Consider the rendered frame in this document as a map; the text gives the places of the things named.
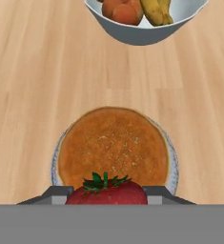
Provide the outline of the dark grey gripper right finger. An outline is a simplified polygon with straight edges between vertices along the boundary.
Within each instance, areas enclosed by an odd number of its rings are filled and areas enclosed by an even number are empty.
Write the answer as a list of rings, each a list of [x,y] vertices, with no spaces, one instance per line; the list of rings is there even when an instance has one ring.
[[[172,195],[164,186],[144,186],[149,205],[193,205],[193,202]]]

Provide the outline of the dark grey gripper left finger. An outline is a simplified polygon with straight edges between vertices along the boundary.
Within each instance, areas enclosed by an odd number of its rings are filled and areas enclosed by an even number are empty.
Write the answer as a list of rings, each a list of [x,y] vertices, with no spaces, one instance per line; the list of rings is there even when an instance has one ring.
[[[42,195],[20,202],[20,205],[64,205],[72,192],[73,186],[50,186]]]

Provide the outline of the red strawberry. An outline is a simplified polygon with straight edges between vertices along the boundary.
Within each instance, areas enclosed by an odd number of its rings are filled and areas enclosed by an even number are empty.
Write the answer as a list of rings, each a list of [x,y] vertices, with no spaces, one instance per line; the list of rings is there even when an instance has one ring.
[[[73,191],[66,205],[147,205],[148,197],[143,188],[127,176],[109,178],[107,173],[92,174],[83,186]]]

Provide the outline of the brown pancake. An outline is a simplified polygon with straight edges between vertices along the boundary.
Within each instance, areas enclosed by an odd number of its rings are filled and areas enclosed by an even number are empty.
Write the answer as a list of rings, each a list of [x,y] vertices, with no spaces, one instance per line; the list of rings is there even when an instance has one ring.
[[[163,185],[169,153],[162,132],[146,116],[122,108],[100,108],[83,115],[61,142],[58,173],[78,188],[92,173],[129,176],[141,186]]]

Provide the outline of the white patterned plate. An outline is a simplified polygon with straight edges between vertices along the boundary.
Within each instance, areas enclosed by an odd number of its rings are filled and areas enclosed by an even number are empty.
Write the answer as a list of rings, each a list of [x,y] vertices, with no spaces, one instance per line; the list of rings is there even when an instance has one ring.
[[[178,157],[176,154],[176,150],[173,146],[173,142],[171,141],[170,137],[168,134],[160,127],[158,123],[153,121],[151,118],[147,117],[147,119],[154,125],[156,126],[159,131],[162,133],[163,138],[165,139],[166,146],[168,149],[168,154],[169,154],[169,173],[168,173],[168,178],[165,183],[166,189],[171,193],[171,195],[176,194],[177,186],[178,186],[178,180],[179,180],[179,169],[178,169]],[[60,153],[60,148],[61,144],[69,132],[69,130],[73,127],[73,124],[71,124],[59,137],[56,147],[53,152],[53,156],[51,159],[51,171],[50,171],[50,179],[51,179],[51,184],[53,186],[62,186],[63,182],[58,174],[58,168],[57,168],[57,161]]]

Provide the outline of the white fruit bowl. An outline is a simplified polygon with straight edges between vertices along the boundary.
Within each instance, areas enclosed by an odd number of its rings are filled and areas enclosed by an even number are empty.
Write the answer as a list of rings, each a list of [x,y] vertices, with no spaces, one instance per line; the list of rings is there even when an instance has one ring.
[[[97,0],[84,0],[84,4],[95,17],[103,30],[119,42],[132,46],[147,46],[158,43],[193,19],[209,0],[172,0],[170,15],[173,23],[154,27],[143,17],[138,26],[114,22],[102,15],[102,4]]]

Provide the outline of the yellow banana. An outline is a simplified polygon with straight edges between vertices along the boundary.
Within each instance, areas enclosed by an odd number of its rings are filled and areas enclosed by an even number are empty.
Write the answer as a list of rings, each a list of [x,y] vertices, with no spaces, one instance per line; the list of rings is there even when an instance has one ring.
[[[155,27],[170,25],[173,19],[170,15],[172,0],[140,0],[147,20]]]

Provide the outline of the orange round fruit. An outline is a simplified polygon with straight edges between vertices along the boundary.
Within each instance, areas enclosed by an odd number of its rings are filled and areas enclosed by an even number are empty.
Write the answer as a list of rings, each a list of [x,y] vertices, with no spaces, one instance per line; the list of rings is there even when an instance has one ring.
[[[143,18],[139,0],[104,0],[102,14],[114,22],[138,26]]]

